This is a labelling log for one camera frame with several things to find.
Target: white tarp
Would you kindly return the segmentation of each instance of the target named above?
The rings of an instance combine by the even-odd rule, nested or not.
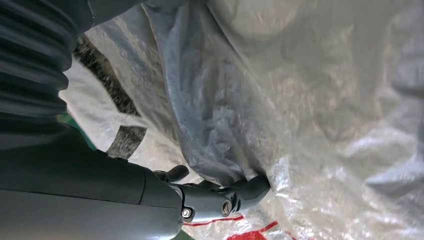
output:
[[[74,62],[61,96],[98,148],[142,126],[134,163],[268,176],[257,208],[195,239],[424,239],[423,1],[188,0],[85,35],[139,113]]]

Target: crumpled fabric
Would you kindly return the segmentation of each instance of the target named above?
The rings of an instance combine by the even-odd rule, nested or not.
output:
[[[195,239],[424,239],[422,1],[144,4],[85,35],[139,112],[75,61],[61,96],[98,148],[143,126],[132,162],[268,177],[242,216],[186,225]]]

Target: translucent plastic wrap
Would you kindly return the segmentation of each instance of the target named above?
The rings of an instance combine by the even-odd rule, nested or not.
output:
[[[152,170],[268,176],[257,208],[195,239],[424,239],[422,1],[188,0],[85,36],[135,109],[74,62],[62,97],[98,148],[136,126],[125,151]]]

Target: white woven tarp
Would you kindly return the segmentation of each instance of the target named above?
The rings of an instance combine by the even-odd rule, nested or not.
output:
[[[61,96],[99,149],[141,126],[134,163],[268,176],[258,207],[195,239],[424,239],[423,1],[188,0],[85,35],[138,113],[75,61]]]

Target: metal bolt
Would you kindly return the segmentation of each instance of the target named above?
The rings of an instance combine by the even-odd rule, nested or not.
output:
[[[185,219],[188,219],[192,215],[192,210],[190,208],[183,208],[181,211],[181,216]]]
[[[230,215],[232,207],[233,206],[230,201],[228,200],[224,201],[222,204],[222,209],[221,209],[222,216],[228,217],[228,215]]]

